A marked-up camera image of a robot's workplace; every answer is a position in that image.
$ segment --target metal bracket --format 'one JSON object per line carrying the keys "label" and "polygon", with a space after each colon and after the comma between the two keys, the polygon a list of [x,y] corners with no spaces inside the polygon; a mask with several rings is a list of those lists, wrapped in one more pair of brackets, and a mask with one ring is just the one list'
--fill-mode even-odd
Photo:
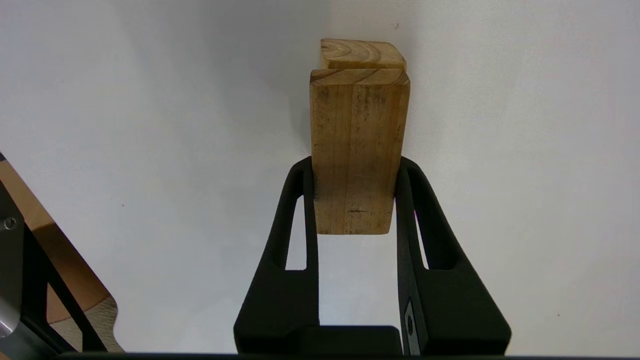
{"label": "metal bracket", "polygon": [[76,351],[47,323],[47,284],[81,330],[83,351],[106,351],[2,183],[0,211],[8,219],[0,224],[4,225],[0,231],[0,305],[8,305],[0,307],[0,325],[6,326],[0,334],[0,351],[12,360],[49,359]]}

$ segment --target screw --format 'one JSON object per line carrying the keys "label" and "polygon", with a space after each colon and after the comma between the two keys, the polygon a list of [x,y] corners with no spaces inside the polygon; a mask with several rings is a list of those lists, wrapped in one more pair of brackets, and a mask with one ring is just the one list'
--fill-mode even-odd
{"label": "screw", "polygon": [[409,336],[413,335],[413,319],[410,316],[406,319],[406,330],[409,332]]}
{"label": "screw", "polygon": [[14,217],[8,217],[4,220],[4,228],[7,230],[15,229],[15,226],[18,224],[18,221]]}

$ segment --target white surface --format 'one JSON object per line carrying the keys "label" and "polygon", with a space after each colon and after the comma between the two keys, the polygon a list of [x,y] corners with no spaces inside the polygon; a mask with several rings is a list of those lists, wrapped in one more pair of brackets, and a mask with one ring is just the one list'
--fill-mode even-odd
{"label": "white surface", "polygon": [[[124,349],[233,352],[309,154],[319,39],[390,41],[412,81],[403,153],[511,324],[509,353],[638,356],[639,8],[5,1],[0,151],[116,298]],[[323,323],[398,325],[393,232],[319,239]]]}

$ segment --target wooden block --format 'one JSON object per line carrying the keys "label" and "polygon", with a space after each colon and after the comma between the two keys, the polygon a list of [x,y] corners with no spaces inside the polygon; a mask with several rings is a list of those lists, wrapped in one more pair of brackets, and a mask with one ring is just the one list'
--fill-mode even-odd
{"label": "wooden block", "polygon": [[402,69],[311,73],[319,234],[388,233],[409,92]]}
{"label": "wooden block", "polygon": [[388,42],[326,38],[320,40],[324,69],[401,69],[406,61]]}

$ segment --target wooden board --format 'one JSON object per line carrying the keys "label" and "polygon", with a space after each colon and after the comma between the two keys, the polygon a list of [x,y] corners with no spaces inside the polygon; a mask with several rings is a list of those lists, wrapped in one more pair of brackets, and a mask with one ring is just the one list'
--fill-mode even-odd
{"label": "wooden board", "polygon": [[319,234],[388,232],[409,93],[409,78],[402,69],[311,73]]}
{"label": "wooden board", "polygon": [[324,69],[401,69],[406,61],[388,42],[326,38],[320,40]]}

